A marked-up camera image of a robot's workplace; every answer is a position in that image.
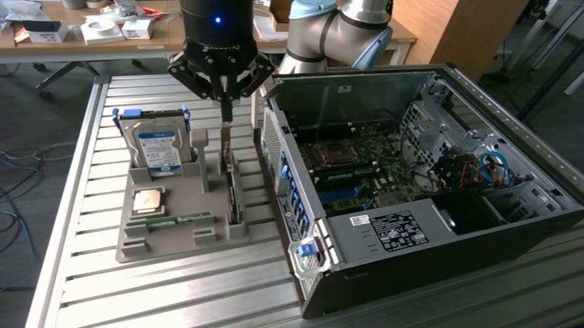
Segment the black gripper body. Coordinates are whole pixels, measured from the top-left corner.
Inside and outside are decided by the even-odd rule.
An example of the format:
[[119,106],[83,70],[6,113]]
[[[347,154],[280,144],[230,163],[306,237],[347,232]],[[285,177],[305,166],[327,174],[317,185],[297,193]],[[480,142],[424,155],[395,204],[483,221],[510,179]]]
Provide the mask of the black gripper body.
[[[228,75],[229,57],[248,64],[256,57],[252,1],[181,1],[184,51],[198,74]],[[212,71],[212,59],[216,69]]]

